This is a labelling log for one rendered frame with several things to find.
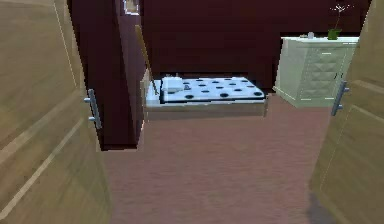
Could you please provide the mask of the pale green chest of drawers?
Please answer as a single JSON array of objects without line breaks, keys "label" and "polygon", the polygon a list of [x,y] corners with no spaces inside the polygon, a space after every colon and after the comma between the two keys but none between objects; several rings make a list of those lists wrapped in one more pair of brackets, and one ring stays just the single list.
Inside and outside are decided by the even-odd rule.
[{"label": "pale green chest of drawers", "polygon": [[282,37],[273,90],[296,108],[331,107],[346,79],[358,37]]}]

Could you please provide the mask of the bed with dotted white cover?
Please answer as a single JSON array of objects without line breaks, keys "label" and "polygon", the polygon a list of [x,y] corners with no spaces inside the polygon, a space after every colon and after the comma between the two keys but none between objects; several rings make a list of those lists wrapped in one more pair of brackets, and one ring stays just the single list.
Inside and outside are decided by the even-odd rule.
[{"label": "bed with dotted white cover", "polygon": [[165,92],[145,71],[140,82],[146,120],[265,117],[268,95],[245,77],[182,78],[184,90]]}]

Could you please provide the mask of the house plant in green pot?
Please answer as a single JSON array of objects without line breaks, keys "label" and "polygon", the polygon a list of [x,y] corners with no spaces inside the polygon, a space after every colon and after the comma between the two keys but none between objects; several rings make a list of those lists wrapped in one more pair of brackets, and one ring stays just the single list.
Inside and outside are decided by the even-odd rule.
[{"label": "house plant in green pot", "polygon": [[331,11],[335,11],[337,13],[337,20],[332,29],[328,30],[327,39],[328,40],[337,40],[339,34],[341,33],[341,29],[338,28],[339,21],[341,18],[341,14],[347,9],[353,8],[351,4],[340,4],[337,3],[334,7],[331,8]]}]

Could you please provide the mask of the white pillow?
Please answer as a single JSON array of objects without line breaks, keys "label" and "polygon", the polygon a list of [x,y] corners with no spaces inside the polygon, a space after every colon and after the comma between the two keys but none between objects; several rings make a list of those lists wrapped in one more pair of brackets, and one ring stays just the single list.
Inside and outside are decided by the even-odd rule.
[{"label": "white pillow", "polygon": [[168,76],[162,79],[161,89],[165,92],[179,92],[184,90],[183,79],[180,77]]}]

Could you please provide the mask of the framed picture on wall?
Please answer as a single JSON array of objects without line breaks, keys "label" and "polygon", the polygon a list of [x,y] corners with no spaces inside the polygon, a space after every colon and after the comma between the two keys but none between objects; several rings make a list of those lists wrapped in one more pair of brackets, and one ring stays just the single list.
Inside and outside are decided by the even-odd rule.
[{"label": "framed picture on wall", "polygon": [[123,0],[123,6],[126,15],[138,16],[140,14],[138,0]]}]

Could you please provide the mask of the light wooden room door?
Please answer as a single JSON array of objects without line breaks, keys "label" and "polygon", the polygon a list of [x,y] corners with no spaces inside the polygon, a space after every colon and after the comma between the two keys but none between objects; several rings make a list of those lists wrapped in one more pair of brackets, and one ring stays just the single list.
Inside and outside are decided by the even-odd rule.
[{"label": "light wooden room door", "polygon": [[372,0],[310,189],[337,224],[384,224],[384,0]]},{"label": "light wooden room door", "polygon": [[109,224],[67,0],[0,0],[0,224]]}]

